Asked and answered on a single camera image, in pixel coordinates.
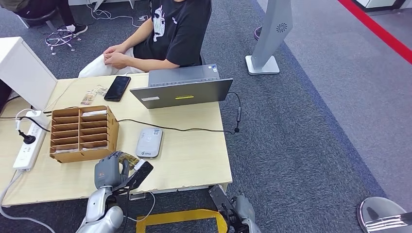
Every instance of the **person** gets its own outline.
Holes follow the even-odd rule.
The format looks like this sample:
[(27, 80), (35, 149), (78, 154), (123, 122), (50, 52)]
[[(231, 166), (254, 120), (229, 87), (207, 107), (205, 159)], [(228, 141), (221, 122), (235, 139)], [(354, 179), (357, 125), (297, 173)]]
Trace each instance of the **person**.
[(0, 6), (27, 19), (45, 16), (57, 7), (66, 28), (73, 34), (79, 35), (87, 31), (87, 25), (74, 21), (69, 0), (0, 0)]
[(211, 0), (153, 0), (151, 11), (133, 35), (106, 49), (79, 78), (200, 65)]

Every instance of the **white cable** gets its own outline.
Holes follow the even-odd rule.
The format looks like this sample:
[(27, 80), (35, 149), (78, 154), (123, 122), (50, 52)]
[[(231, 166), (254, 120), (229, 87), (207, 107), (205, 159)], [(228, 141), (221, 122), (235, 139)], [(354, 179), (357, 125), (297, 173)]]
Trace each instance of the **white cable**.
[(78, 81), (79, 79), (80, 79), (80, 78), (74, 79), (74, 80), (66, 87), (66, 89), (63, 91), (63, 93), (62, 93), (59, 97), (57, 97), (51, 104), (49, 104), (47, 107), (45, 107), (42, 112), (44, 112), (46, 109), (50, 108), (50, 106), (52, 106), (54, 103), (56, 103), (56, 102), (60, 99), (60, 97), (62, 97), (62, 95), (68, 90), (68, 88), (69, 88), (73, 83), (75, 83), (76, 81)]
[(18, 120), (18, 115), (19, 115), (20, 113), (24, 112), (24, 111), (32, 111), (33, 113), (35, 113), (35, 110), (33, 110), (33, 109), (31, 109), (31, 108), (25, 108), (25, 109), (21, 110), (20, 112), (18, 112), (18, 113), (16, 114), (16, 120)]
[(46, 225), (46, 224), (44, 224), (44, 223), (42, 223), (42, 222), (40, 222), (40, 221), (38, 221), (38, 220), (36, 220), (36, 219), (32, 219), (32, 218), (29, 218), (29, 217), (12, 217), (12, 216), (7, 215), (7, 214), (3, 211), (2, 204), (3, 204), (3, 199), (4, 199), (4, 197), (6, 196), (7, 190), (9, 190), (9, 188), (12, 186), (12, 184), (23, 174), (23, 172), (24, 172), (23, 170), (19, 170), (19, 171), (17, 172), (17, 176), (15, 176), (15, 177), (12, 179), (12, 181), (9, 183), (9, 185), (8, 185), (8, 186), (3, 190), (3, 192), (1, 193), (1, 195), (0, 195), (0, 214), (3, 215), (4, 217), (8, 218), (8, 219), (11, 219), (11, 220), (29, 220), (29, 221), (35, 222), (35, 223), (37, 223), (37, 224), (40, 224), (40, 225), (46, 227), (46, 228), (49, 229), (52, 233), (56, 233), (51, 227), (49, 227), (48, 225)]
[(16, 118), (15, 118), (15, 120), (16, 120), (16, 130), (20, 130), (20, 123), (21, 123), (21, 120), (18, 119), (18, 117), (19, 117), (18, 115), (20, 113), (24, 112), (24, 111), (32, 111), (33, 113), (36, 113), (35, 110), (33, 110), (31, 108), (25, 108), (25, 109), (21, 110), (20, 112), (18, 112), (16, 114)]
[[(131, 16), (117, 16), (117, 17), (112, 18), (112, 13), (110, 13), (110, 12), (108, 12), (108, 11), (99, 10), (99, 9), (96, 9), (96, 10), (94, 11), (94, 13), (95, 13), (97, 16), (100, 16), (101, 14), (104, 14), (104, 15), (106, 15), (106, 17), (96, 18), (96, 17), (93, 15), (93, 8), (91, 8), (88, 4), (86, 4), (86, 6), (90, 9), (91, 16), (92, 16), (94, 19), (96, 19), (96, 20), (97, 20), (97, 19), (110, 19), (110, 20), (113, 20), (113, 19), (117, 19), (117, 18), (131, 18), (131, 19), (132, 19), (132, 25), (133, 25), (134, 27), (137, 27), (137, 28), (140, 27), (140, 26), (137, 26), (137, 25), (134, 24), (135, 20), (134, 20), (133, 17), (131, 17)], [(147, 16), (142, 16), (142, 17), (140, 17), (140, 20), (139, 20), (139, 21), (144, 21), (144, 20), (145, 20), (144, 17), (147, 17)]]
[(147, 213), (147, 215), (146, 215), (144, 218), (142, 218), (141, 220), (136, 220), (136, 219), (133, 219), (133, 218), (131, 218), (131, 217), (127, 217), (128, 219), (130, 219), (130, 220), (132, 220), (132, 221), (134, 221), (134, 222), (141, 222), (141, 221), (145, 220), (145, 219), (150, 215), (150, 213), (152, 212), (153, 208), (155, 207), (156, 198), (155, 198), (155, 196), (154, 196), (154, 194), (153, 194), (152, 192), (149, 192), (149, 193), (153, 196), (153, 205), (152, 205), (152, 208), (150, 209), (150, 211)]

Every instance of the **desk surface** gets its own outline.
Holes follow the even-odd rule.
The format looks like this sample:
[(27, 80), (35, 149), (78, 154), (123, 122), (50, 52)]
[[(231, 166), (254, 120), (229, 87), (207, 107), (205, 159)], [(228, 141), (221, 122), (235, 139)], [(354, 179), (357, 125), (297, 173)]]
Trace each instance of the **desk surface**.
[[(128, 89), (147, 86), (147, 74), (130, 76), (132, 80)], [(97, 85), (109, 87), (114, 78), (115, 76), (105, 76), (59, 80), (50, 103), (55, 101), (67, 86), (70, 87), (50, 109), (80, 106), (86, 91)], [(102, 96), (96, 96), (93, 105), (109, 105), (117, 120), (131, 118), (180, 129), (223, 128), (217, 102), (148, 110), (126, 91), (120, 102), (107, 102)], [(24, 100), (13, 100), (1, 116), (13, 117), (18, 110), (27, 106)], [(29, 125), (29, 122), (24, 122), (22, 128), (27, 131)], [(144, 127), (131, 121), (120, 122), (117, 150), (134, 155), (138, 135)], [(49, 157), (49, 145), (48, 133), (34, 168), (13, 185), (4, 199), (4, 205), (87, 198), (96, 190), (94, 165), (97, 160), (60, 164)], [(0, 146), (3, 148), (0, 151), (0, 188), (3, 188), (14, 175), (12, 166), (21, 146), (14, 120), (0, 120)], [(165, 130), (161, 153), (149, 162), (154, 169), (138, 192), (232, 182), (223, 133)]]

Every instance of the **clasped hands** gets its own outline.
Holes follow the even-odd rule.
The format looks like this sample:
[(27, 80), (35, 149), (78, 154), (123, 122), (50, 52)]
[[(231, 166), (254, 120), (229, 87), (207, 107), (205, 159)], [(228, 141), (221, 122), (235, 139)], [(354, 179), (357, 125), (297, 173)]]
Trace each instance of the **clasped hands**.
[(122, 44), (110, 46), (103, 52), (104, 64), (107, 66), (112, 66), (116, 69), (123, 69), (127, 67), (130, 57), (124, 55), (126, 51), (127, 48)]

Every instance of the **black t-shirt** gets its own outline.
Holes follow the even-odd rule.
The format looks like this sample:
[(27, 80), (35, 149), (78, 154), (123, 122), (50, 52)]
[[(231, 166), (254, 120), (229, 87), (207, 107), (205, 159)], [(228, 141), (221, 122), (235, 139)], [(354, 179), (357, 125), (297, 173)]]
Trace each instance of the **black t-shirt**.
[(154, 30), (133, 48), (135, 57), (167, 59), (181, 67), (200, 65), (200, 49), (210, 13), (211, 0), (153, 0)]

